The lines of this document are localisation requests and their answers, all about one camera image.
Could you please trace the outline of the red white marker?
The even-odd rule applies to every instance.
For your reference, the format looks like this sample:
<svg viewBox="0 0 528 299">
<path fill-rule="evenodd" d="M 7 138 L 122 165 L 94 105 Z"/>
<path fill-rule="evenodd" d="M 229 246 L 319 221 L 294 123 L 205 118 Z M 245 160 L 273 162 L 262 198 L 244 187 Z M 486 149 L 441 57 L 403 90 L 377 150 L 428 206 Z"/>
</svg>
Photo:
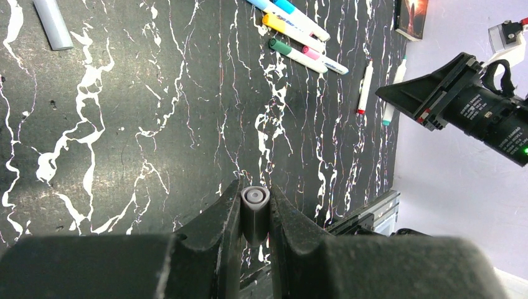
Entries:
<svg viewBox="0 0 528 299">
<path fill-rule="evenodd" d="M 364 79 L 362 81 L 362 88 L 361 88 L 361 93 L 360 93 L 358 107 L 357 107 L 357 113 L 359 115 L 363 115 L 365 113 L 373 73 L 374 73 L 373 60 L 369 60 L 369 63 L 365 69 Z"/>
</svg>

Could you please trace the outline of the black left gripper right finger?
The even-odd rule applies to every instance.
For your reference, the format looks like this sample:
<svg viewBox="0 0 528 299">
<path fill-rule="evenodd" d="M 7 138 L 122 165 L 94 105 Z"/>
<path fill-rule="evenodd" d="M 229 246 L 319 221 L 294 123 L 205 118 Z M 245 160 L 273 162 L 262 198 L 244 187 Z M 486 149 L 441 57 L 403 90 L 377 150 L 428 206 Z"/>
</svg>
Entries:
<svg viewBox="0 0 528 299">
<path fill-rule="evenodd" d="M 270 189 L 277 298 L 505 298 L 477 246 L 427 235 L 335 236 Z"/>
</svg>

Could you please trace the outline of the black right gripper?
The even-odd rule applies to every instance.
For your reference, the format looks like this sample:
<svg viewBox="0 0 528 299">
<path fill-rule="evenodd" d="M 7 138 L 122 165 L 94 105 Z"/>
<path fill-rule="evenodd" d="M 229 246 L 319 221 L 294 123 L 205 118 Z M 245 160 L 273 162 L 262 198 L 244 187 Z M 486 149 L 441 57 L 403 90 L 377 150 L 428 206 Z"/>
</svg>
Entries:
<svg viewBox="0 0 528 299">
<path fill-rule="evenodd" d="M 482 63 L 460 53 L 422 77 L 375 94 L 426 129 L 452 125 L 519 166 L 527 165 L 527 105 L 485 81 Z"/>
</svg>

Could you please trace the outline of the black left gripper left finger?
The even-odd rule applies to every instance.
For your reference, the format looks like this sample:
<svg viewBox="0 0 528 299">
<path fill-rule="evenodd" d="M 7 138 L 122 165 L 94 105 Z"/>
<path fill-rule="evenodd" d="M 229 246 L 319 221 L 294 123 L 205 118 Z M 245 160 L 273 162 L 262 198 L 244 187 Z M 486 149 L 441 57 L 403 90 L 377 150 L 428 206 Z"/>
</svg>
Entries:
<svg viewBox="0 0 528 299">
<path fill-rule="evenodd" d="M 28 237 L 1 258 L 1 297 L 237 298 L 242 188 L 170 234 Z"/>
</svg>

